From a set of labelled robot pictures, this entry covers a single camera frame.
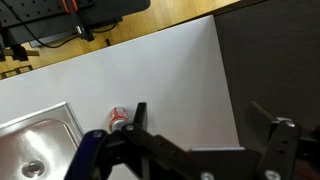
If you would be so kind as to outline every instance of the red can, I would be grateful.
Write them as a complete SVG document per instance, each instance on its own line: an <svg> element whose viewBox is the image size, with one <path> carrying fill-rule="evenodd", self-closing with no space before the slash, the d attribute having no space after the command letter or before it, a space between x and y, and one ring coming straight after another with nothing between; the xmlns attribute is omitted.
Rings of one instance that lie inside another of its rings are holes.
<svg viewBox="0 0 320 180"><path fill-rule="evenodd" d="M109 129L113 132L121 128L120 125L122 125L123 122L129 120L127 110L124 107L117 106L110 111L109 119Z"/></svg>

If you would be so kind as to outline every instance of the screw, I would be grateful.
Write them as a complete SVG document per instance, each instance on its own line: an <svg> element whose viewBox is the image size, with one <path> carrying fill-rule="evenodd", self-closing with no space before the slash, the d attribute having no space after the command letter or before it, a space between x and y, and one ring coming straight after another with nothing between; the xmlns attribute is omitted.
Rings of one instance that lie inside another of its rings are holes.
<svg viewBox="0 0 320 180"><path fill-rule="evenodd" d="M209 172L201 173L201 180L214 180L214 176Z"/></svg>
<svg viewBox="0 0 320 180"><path fill-rule="evenodd" d="M132 124L126 125L126 130L127 131L132 131L134 129L134 126Z"/></svg>
<svg viewBox="0 0 320 180"><path fill-rule="evenodd" d="M288 126L290 126L290 127L294 127L295 126L295 124L293 122L291 122L291 121L287 121L286 124Z"/></svg>
<svg viewBox="0 0 320 180"><path fill-rule="evenodd" d="M265 176L268 180L281 180L279 173L273 170L267 170Z"/></svg>
<svg viewBox="0 0 320 180"><path fill-rule="evenodd" d="M94 131L94 132L93 132L93 137L94 137L94 138L99 138L99 137L102 136L102 134L103 134L102 131Z"/></svg>

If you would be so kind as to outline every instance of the sink drain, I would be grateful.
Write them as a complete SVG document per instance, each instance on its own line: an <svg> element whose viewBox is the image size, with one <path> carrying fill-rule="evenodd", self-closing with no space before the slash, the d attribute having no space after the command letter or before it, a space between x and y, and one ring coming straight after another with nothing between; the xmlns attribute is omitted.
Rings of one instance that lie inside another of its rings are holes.
<svg viewBox="0 0 320 180"><path fill-rule="evenodd" d="M45 166L41 161L31 161L23 165L22 173L26 177L39 177L44 173Z"/></svg>

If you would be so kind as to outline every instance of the stainless steel sink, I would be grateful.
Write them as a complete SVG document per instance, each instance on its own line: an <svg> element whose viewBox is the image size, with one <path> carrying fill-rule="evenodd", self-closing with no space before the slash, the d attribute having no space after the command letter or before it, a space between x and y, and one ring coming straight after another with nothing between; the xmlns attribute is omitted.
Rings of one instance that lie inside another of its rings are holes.
<svg viewBox="0 0 320 180"><path fill-rule="evenodd" d="M81 137L68 103L0 125L0 179L63 179Z"/></svg>

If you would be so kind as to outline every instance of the black cable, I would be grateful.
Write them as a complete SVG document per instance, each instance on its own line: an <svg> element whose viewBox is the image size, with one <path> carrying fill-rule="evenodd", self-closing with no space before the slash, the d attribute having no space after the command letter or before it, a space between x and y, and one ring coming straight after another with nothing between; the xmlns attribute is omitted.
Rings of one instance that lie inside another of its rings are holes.
<svg viewBox="0 0 320 180"><path fill-rule="evenodd" d="M66 43L70 42L71 40L77 38L77 36L74 36L66 41L64 41L63 43L57 45L57 46L50 46L47 45L43 42L41 42L33 33L32 31L28 28L28 26L24 23L24 21L20 18L20 16L10 7L10 5L5 2L4 0L1 0L1 2L12 12L12 14L14 14L16 16L16 18L20 21L20 23L26 28L26 30L29 32L29 34L33 37L34 40L36 40L39 44L41 44L42 46L48 47L48 48L59 48L63 45L65 45Z"/></svg>
<svg viewBox="0 0 320 180"><path fill-rule="evenodd" d="M115 20L113 26L110 28L110 29L106 29L106 30L103 30L103 31L92 31L93 33L104 33L104 32L108 32L108 31L111 31L112 29L114 29L116 26L117 26L118 22L117 20Z"/></svg>

